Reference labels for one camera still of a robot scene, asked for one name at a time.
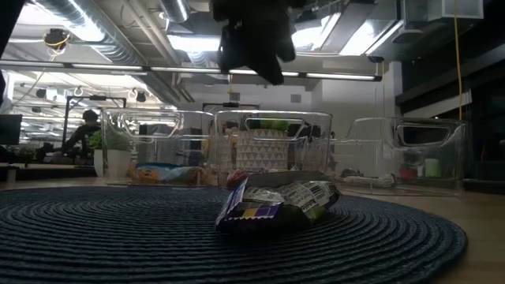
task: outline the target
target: ceiling light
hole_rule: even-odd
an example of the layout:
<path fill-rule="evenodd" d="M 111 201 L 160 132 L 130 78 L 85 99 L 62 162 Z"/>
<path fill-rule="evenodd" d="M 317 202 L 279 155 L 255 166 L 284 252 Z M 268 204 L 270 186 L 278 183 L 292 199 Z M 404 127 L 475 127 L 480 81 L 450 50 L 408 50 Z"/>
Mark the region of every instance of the ceiling light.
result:
<path fill-rule="evenodd" d="M 323 18 L 321 20 L 321 24 L 323 26 L 323 31 L 320 33 L 319 38 L 316 41 L 314 41 L 314 44 L 312 45 L 312 50 L 316 50 L 316 49 L 321 48 L 323 46 L 324 42 L 326 42 L 326 39 L 330 35 L 330 32 L 333 31 L 333 28 L 335 27 L 335 25 L 339 21 L 340 16 L 341 16 L 341 13 L 334 13 L 333 15 L 331 15 L 329 21 L 324 20 L 329 16 L 326 16 L 325 18 Z"/>
<path fill-rule="evenodd" d="M 29 66 L 29 67 L 65 67 L 63 63 L 56 62 L 23 62 L 18 60 L 0 60 L 0 65 Z"/>
<path fill-rule="evenodd" d="M 83 69 L 119 69 L 119 70 L 142 70 L 142 66 L 131 66 L 131 65 L 112 65 L 112 64 L 73 64 L 74 68 Z"/>
<path fill-rule="evenodd" d="M 380 47 L 387 39 L 389 39 L 399 28 L 403 26 L 403 20 L 396 23 L 396 25 L 387 32 L 383 37 L 377 40 L 372 47 L 370 47 L 365 53 L 370 55 L 373 51 L 375 51 L 378 47 Z"/>
<path fill-rule="evenodd" d="M 340 80 L 375 80 L 375 76 L 331 74 L 331 73 L 307 73 L 307 78 L 340 79 Z"/>
<path fill-rule="evenodd" d="M 152 71 L 161 72 L 180 72 L 180 73 L 205 73 L 205 74 L 220 74 L 221 70 L 212 68 L 191 68 L 191 67 L 151 67 Z"/>
<path fill-rule="evenodd" d="M 217 51 L 221 39 L 216 36 L 178 36 L 169 35 L 172 47 L 186 52 Z"/>
<path fill-rule="evenodd" d="M 233 69 L 230 70 L 230 74 L 238 74 L 238 75 L 256 75 L 256 72 L 247 69 Z"/>
<path fill-rule="evenodd" d="M 49 120 L 49 121 L 64 121 L 65 118 L 61 117 L 44 117 L 44 116 L 30 116 L 30 115 L 24 115 L 23 119 L 28 119 L 28 120 Z M 69 118 L 69 121 L 82 121 L 82 118 Z"/>
<path fill-rule="evenodd" d="M 376 31 L 374 31 L 372 24 L 366 21 L 361 27 L 353 34 L 347 44 L 339 52 L 340 55 L 362 55 L 370 46 L 375 42 Z"/>
<path fill-rule="evenodd" d="M 145 124 L 145 125 L 158 125 L 158 124 L 163 124 L 167 126 L 175 126 L 175 121 L 137 121 L 139 124 Z"/>
<path fill-rule="evenodd" d="M 282 74 L 286 77 L 298 77 L 300 75 L 298 72 L 282 72 Z"/>

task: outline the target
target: barcode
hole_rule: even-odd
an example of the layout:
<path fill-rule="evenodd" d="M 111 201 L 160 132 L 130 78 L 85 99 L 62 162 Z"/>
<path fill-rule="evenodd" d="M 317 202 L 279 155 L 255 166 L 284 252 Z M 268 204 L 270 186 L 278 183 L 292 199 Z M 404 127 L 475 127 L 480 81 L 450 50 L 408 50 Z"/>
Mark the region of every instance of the barcode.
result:
<path fill-rule="evenodd" d="M 321 200 L 324 198 L 324 191 L 318 185 L 314 185 L 313 187 L 311 187 L 310 192 L 312 192 L 312 194 L 317 200 Z"/>
<path fill-rule="evenodd" d="M 305 204 L 301 205 L 300 208 L 303 212 L 307 211 L 308 209 L 314 207 L 314 205 L 316 205 L 316 201 L 314 201 L 313 199 L 307 201 Z"/>

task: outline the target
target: person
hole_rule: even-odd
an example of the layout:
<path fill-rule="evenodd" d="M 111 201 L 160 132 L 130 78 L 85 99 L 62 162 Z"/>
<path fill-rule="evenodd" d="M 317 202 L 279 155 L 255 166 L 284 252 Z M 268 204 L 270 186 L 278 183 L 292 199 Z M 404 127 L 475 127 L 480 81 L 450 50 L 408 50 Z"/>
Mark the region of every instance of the person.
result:
<path fill-rule="evenodd" d="M 98 123 L 98 114 L 93 110 L 86 110 L 82 114 L 82 119 L 84 119 L 84 125 L 79 126 L 76 132 L 72 134 L 70 139 L 68 139 L 60 148 L 60 151 L 54 153 L 54 157 L 61 157 L 63 153 L 71 149 L 78 141 L 82 143 L 82 157 L 87 157 L 90 149 L 89 137 L 93 135 L 96 131 L 100 130 L 100 125 Z"/>

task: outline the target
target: round woven rug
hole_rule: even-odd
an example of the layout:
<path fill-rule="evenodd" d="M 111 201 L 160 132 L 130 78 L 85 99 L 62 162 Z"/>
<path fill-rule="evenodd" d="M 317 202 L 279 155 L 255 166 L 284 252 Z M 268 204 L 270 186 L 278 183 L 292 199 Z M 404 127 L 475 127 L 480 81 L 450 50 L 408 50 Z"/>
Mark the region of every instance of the round woven rug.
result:
<path fill-rule="evenodd" d="M 344 196 L 335 217 L 269 240 L 214 230 L 221 189 L 0 192 L 0 282 L 426 282 L 462 257 L 454 223 Z"/>

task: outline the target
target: snack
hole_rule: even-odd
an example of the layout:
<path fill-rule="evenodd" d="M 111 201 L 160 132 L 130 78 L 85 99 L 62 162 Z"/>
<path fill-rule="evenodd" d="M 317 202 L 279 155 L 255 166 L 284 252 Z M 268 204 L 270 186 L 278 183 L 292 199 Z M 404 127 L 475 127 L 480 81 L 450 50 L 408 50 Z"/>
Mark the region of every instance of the snack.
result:
<path fill-rule="evenodd" d="M 208 175 L 199 166 L 175 166 L 169 163 L 137 163 L 130 166 L 133 180 L 145 183 L 170 183 L 172 185 L 206 185 Z"/>
<path fill-rule="evenodd" d="M 235 189 L 237 186 L 247 178 L 247 172 L 245 170 L 234 170 L 226 179 L 226 187 L 229 189 Z"/>
<path fill-rule="evenodd" d="M 246 179 L 228 197 L 216 229 L 239 234 L 303 229 L 321 220 L 339 197 L 329 181 L 295 181 L 272 188 L 248 185 Z"/>

